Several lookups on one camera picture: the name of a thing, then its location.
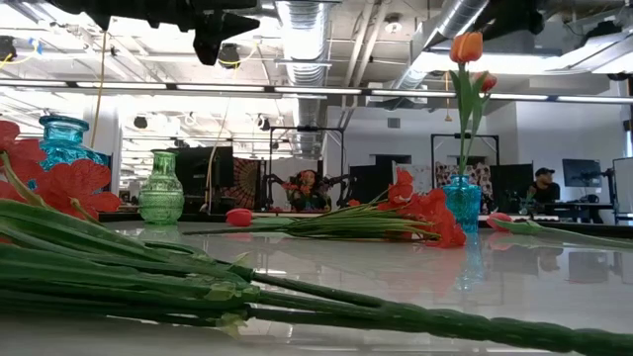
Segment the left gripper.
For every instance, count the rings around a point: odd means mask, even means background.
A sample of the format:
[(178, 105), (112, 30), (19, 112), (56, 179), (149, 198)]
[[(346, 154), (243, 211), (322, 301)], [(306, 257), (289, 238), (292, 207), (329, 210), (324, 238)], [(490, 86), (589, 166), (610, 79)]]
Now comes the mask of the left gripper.
[(224, 10), (253, 8), (257, 0), (142, 0), (142, 13), (153, 28), (166, 23), (181, 31), (194, 27), (193, 48), (202, 64), (214, 65), (224, 40), (255, 30), (260, 22)]

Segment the red artificial tulip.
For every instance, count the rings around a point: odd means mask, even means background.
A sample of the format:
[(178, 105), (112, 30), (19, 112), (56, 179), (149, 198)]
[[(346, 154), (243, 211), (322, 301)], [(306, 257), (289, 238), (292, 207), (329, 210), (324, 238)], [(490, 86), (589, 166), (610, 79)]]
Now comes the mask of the red artificial tulip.
[(603, 247), (633, 250), (633, 241), (598, 237), (579, 232), (547, 227), (534, 221), (516, 222), (504, 213), (493, 213), (488, 216), (487, 224), (499, 232), (531, 235), (548, 241), (570, 242), (574, 244), (597, 245)]
[(226, 213), (226, 223), (243, 229), (276, 230), (300, 223), (314, 223), (316, 218), (292, 218), (281, 216), (257, 217), (247, 209), (233, 209)]

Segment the orange artificial tulip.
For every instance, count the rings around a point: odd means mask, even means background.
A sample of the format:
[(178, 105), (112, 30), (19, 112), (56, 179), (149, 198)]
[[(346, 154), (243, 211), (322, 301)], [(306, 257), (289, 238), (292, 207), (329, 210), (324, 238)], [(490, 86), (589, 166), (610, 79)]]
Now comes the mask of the orange artificial tulip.
[[(483, 35), (480, 32), (467, 32), (457, 36), (451, 45), (449, 58), (458, 65), (456, 71), (450, 70), (449, 73), (456, 93), (460, 134), (466, 133), (474, 101), (473, 84), (466, 65), (481, 58), (483, 43)], [(466, 160), (465, 139), (462, 137), (460, 142), (459, 175), (464, 174)]]
[[(483, 111), (488, 101), (490, 100), (491, 93), (490, 91), (496, 86), (497, 78), (490, 74), (488, 71), (479, 72), (470, 74), (470, 79), (473, 84), (474, 101), (472, 106), (472, 114), (470, 120), (467, 125), (466, 132), (468, 128), (471, 128), (470, 134), (472, 137), (475, 137), (478, 133), (480, 123), (483, 116)], [(469, 158), (471, 151), (471, 144), (466, 148), (466, 158)]]

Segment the green glass vase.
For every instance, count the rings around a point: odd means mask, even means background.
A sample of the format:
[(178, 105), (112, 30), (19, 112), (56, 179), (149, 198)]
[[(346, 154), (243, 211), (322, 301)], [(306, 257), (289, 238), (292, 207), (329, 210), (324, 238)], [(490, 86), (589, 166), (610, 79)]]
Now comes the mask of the green glass vase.
[(177, 153), (164, 149), (152, 153), (152, 170), (141, 186), (138, 212), (146, 223), (174, 225), (185, 203), (183, 186), (175, 172)]

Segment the wide blue glass vase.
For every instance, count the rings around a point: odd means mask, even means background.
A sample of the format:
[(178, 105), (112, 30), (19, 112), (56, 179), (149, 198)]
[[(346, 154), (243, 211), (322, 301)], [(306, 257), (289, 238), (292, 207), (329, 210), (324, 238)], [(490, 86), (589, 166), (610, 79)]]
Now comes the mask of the wide blue glass vase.
[(44, 138), (40, 148), (46, 154), (41, 162), (44, 171), (59, 164), (71, 164), (79, 159), (90, 159), (97, 164), (111, 168), (111, 156), (97, 152), (83, 144), (84, 134), (89, 124), (83, 120), (66, 116), (42, 116), (39, 123), (44, 127)]

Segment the slim blue glass vase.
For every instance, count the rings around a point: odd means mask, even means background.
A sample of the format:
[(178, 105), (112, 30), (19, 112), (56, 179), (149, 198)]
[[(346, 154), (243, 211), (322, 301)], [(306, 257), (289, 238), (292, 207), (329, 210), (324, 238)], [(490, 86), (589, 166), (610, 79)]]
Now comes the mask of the slim blue glass vase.
[(479, 214), (482, 189), (470, 184), (468, 175), (452, 175), (449, 184), (442, 187), (446, 195), (446, 206), (456, 223), (466, 233), (476, 233), (479, 229)]

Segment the black ceiling dome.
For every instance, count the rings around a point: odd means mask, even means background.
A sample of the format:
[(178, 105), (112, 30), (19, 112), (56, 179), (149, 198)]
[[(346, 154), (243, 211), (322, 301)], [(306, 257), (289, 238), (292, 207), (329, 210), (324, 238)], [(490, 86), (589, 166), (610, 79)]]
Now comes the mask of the black ceiling dome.
[(224, 69), (236, 69), (240, 66), (237, 44), (224, 44), (219, 52), (218, 63)]

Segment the long ceiling light strip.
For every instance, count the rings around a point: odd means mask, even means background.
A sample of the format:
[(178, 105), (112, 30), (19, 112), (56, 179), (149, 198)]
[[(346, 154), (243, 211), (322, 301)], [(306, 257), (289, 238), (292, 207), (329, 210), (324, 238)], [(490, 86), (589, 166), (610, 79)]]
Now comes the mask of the long ceiling light strip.
[[(197, 96), (263, 96), (321, 99), (326, 96), (361, 96), (407, 99), (454, 99), (450, 91), (397, 90), (372, 88), (300, 87), (239, 84), (181, 84), (141, 82), (59, 81), (35, 79), (0, 79), (0, 88), (13, 90), (50, 90), (55, 92), (109, 93), (129, 95), (197, 95)], [(632, 97), (595, 95), (554, 95), (493, 93), (494, 101), (550, 102), (565, 104), (633, 105)]]

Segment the large black monitor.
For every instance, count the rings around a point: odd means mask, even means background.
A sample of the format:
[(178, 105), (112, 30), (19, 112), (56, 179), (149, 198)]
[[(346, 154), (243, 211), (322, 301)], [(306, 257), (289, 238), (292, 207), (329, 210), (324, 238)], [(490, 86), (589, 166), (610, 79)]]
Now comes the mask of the large black monitor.
[(175, 172), (184, 191), (184, 212), (224, 215), (234, 207), (234, 198), (223, 192), (234, 185), (233, 148), (173, 148)]

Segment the mandala tapestry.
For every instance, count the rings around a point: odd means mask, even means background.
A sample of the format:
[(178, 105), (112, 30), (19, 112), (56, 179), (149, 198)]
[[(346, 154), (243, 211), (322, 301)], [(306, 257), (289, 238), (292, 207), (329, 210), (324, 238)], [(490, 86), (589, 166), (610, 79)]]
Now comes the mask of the mandala tapestry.
[(260, 180), (258, 160), (235, 158), (233, 160), (233, 185), (223, 188), (223, 195), (233, 198), (237, 208), (255, 208)]

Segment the background black robot rig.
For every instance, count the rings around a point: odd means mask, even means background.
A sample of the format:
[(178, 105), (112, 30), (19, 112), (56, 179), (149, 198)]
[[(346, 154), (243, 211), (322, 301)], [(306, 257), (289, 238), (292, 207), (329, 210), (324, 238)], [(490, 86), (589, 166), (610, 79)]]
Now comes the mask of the background black robot rig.
[(272, 173), (272, 167), (273, 167), (273, 151), (275, 150), (275, 148), (273, 147), (274, 142), (277, 141), (277, 138), (273, 137), (273, 134), (276, 130), (281, 130), (283, 131), (283, 134), (286, 134), (287, 132), (298, 132), (298, 133), (317, 133), (317, 132), (327, 132), (328, 134), (330, 132), (337, 132), (340, 138), (340, 143), (339, 143), (339, 147), (340, 147), (340, 159), (341, 159), (341, 163), (340, 163), (340, 175), (333, 177), (333, 178), (326, 178), (324, 174), (322, 174), (322, 178), (323, 181), (328, 184), (329, 186), (335, 186), (335, 185), (339, 185), (340, 186), (340, 192), (339, 192), (339, 198), (336, 201), (336, 205), (337, 206), (342, 206), (347, 202), (345, 193), (346, 190), (349, 188), (350, 186), (350, 178), (351, 176), (349, 174), (344, 174), (343, 170), (344, 170), (344, 159), (345, 159), (345, 139), (344, 139), (344, 129), (342, 128), (320, 128), (320, 127), (316, 127), (316, 126), (298, 126), (298, 127), (283, 127), (283, 126), (271, 126), (270, 127), (270, 131), (269, 131), (269, 151), (268, 151), (268, 160), (267, 163), (265, 164), (265, 174), (262, 176), (262, 183), (261, 185), (263, 186), (263, 192), (266, 194), (266, 200), (265, 200), (265, 208), (267, 210), (270, 210), (272, 208), (272, 204), (273, 204), (273, 198), (272, 198), (272, 186), (274, 183), (277, 184), (282, 184), (283, 181), (276, 175)]

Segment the person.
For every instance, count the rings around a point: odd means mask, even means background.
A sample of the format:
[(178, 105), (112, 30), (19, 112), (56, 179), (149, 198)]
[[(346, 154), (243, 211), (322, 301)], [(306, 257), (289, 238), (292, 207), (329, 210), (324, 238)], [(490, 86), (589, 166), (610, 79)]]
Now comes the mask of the person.
[(288, 201), (294, 212), (327, 213), (330, 197), (322, 177), (314, 170), (302, 170), (289, 179), (286, 189)]
[(560, 200), (560, 186), (554, 182), (555, 171), (550, 168), (539, 168), (535, 172), (535, 180), (528, 187), (527, 197), (539, 204), (550, 204)]

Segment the dark floral cloth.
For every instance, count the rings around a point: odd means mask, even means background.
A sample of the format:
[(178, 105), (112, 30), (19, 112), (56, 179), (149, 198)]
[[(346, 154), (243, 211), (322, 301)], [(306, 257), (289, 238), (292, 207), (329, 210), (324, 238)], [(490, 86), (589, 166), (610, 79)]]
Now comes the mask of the dark floral cloth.
[[(436, 162), (434, 166), (435, 174), (435, 186), (443, 187), (451, 183), (451, 178), (459, 173), (459, 166), (457, 164), (446, 164), (442, 162)], [(469, 178), (469, 183), (472, 185), (478, 185), (482, 189), (482, 194), (485, 197), (493, 197), (493, 185), (491, 167), (487, 164), (477, 163), (476, 165), (467, 165), (465, 168), (465, 174)]]

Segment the silver ventilation duct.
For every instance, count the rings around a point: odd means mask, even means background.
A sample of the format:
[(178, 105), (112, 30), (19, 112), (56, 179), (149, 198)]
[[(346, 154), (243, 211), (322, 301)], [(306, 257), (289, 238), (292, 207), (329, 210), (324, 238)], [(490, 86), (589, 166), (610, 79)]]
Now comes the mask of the silver ventilation duct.
[(414, 90), (433, 71), (432, 52), (439, 45), (464, 34), (489, 5), (490, 0), (444, 0), (438, 15), (420, 23), (409, 43), (409, 61), (391, 89)]
[[(326, 31), (330, 6), (314, 0), (277, 0), (276, 10), (282, 24), (282, 44), (291, 85), (325, 85)], [(293, 120), (297, 127), (325, 126), (324, 100), (314, 94), (300, 94), (293, 102)]]

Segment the thin black background frame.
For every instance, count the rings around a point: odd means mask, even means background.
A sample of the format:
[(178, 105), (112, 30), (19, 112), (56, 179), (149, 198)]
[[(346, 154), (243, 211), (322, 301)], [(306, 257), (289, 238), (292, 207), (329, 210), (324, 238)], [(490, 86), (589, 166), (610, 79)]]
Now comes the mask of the thin black background frame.
[(441, 187), (437, 180), (437, 163), (444, 166), (458, 164), (461, 138), (465, 139), (465, 148), (472, 141), (470, 157), (483, 157), (489, 166), (500, 165), (500, 139), (498, 134), (480, 134), (472, 137), (470, 133), (433, 133), (430, 136), (431, 186)]

